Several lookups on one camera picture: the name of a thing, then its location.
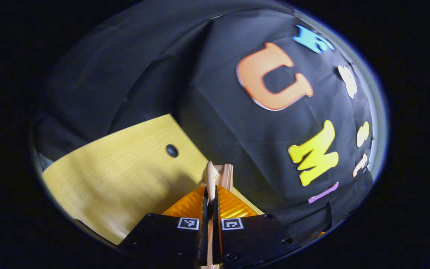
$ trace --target orange letter u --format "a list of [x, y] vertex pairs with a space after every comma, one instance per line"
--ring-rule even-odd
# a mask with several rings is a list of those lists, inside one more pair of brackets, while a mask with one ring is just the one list
[[293, 61], [280, 47], [265, 43], [265, 48], [243, 58], [237, 66], [240, 84], [261, 107], [278, 111], [290, 106], [304, 95], [313, 96], [313, 89], [301, 73], [295, 74], [295, 82], [279, 93], [266, 88], [263, 77], [281, 66], [293, 67]]

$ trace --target yellow letter m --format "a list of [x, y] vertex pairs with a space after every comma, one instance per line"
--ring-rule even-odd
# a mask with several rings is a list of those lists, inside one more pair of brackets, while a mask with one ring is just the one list
[[300, 180], [303, 186], [308, 186], [322, 173], [338, 164], [337, 152], [331, 152], [325, 155], [333, 140], [334, 127], [331, 121], [327, 120], [324, 122], [321, 132], [312, 139], [308, 140], [303, 145], [292, 145], [288, 148], [288, 153], [292, 161], [294, 163], [301, 162], [300, 165], [298, 165], [298, 170], [305, 170], [300, 174]]

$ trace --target light wood surface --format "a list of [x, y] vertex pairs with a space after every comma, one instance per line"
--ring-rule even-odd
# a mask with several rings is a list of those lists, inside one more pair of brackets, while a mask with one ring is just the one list
[[50, 165], [43, 180], [72, 218], [118, 245], [145, 214], [163, 213], [193, 191], [207, 163], [168, 114], [78, 148]]
[[[219, 183], [222, 176], [220, 172], [222, 168], [217, 166], [219, 169], [215, 168], [212, 162], [207, 163], [207, 167], [205, 168], [203, 181], [206, 184], [206, 188], [208, 191], [208, 203], [212, 204], [215, 199], [215, 186], [216, 182]], [[207, 265], [201, 266], [201, 269], [218, 269], [220, 266], [218, 264], [213, 264], [213, 227], [214, 227], [214, 217], [210, 216], [208, 220], [208, 250], [207, 250]]]

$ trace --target letter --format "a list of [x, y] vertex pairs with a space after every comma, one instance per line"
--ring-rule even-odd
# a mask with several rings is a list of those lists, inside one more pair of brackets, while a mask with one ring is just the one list
[[304, 144], [292, 145], [288, 148], [288, 153], [294, 163], [300, 163], [298, 170], [306, 170], [300, 174], [303, 186], [308, 186], [314, 179], [322, 173], [335, 167], [338, 164], [338, 153], [331, 152], [326, 154], [335, 137], [334, 126], [331, 121], [325, 121], [324, 127], [317, 135]]
[[358, 91], [355, 77], [347, 67], [338, 66], [338, 72], [346, 84], [346, 91], [348, 92], [349, 97], [353, 99], [355, 97], [355, 93]]
[[313, 96], [313, 89], [305, 76], [296, 73], [295, 82], [279, 93], [270, 92], [263, 77], [281, 66], [293, 67], [293, 61], [280, 47], [265, 43], [265, 48], [243, 58], [237, 65], [240, 84], [259, 106], [278, 111], [290, 106], [304, 95]]
[[300, 29], [300, 34], [298, 36], [294, 36], [293, 39], [303, 46], [316, 53], [327, 51], [328, 47], [334, 49], [333, 45], [331, 45], [331, 43], [329, 43], [326, 39], [304, 28], [303, 26], [297, 25], [297, 27]]
[[356, 165], [355, 169], [353, 170], [353, 177], [356, 177], [358, 175], [358, 171], [364, 167], [364, 165], [367, 162], [367, 155], [364, 153], [363, 158], [359, 161], [359, 163]]
[[356, 145], [358, 146], [358, 148], [364, 144], [364, 141], [367, 140], [368, 136], [369, 136], [369, 123], [365, 121], [363, 126], [359, 128], [356, 136]]

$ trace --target black fabric backdrop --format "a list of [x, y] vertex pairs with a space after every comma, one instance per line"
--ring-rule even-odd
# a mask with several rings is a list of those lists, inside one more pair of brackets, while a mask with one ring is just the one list
[[[134, 267], [63, 218], [27, 151], [39, 78], [90, 29], [131, 4], [0, 3], [0, 268]], [[384, 172], [360, 209], [275, 268], [430, 268], [430, 3], [296, 4], [339, 29], [379, 72], [392, 139]]]
[[[371, 136], [360, 148], [355, 145], [357, 130], [365, 121], [373, 124], [367, 89], [356, 79], [358, 92], [351, 99], [338, 74], [338, 65], [349, 62], [337, 49], [318, 54], [293, 41], [299, 35], [295, 24], [312, 29], [292, 9], [271, 1], [134, 5], [95, 27], [58, 61], [40, 89], [37, 150], [55, 161], [170, 113], [209, 160], [234, 165], [234, 186], [246, 198], [273, 213], [305, 245], [311, 234], [353, 211], [372, 186], [368, 171], [351, 174], [371, 148]], [[267, 87], [283, 89], [294, 73], [302, 73], [315, 93], [279, 112], [256, 105], [235, 72], [240, 59], [268, 41], [296, 65], [266, 76]], [[303, 187], [287, 149], [319, 133], [325, 120], [336, 127], [327, 153], [336, 151], [339, 161]], [[336, 182], [337, 191], [307, 203]]]

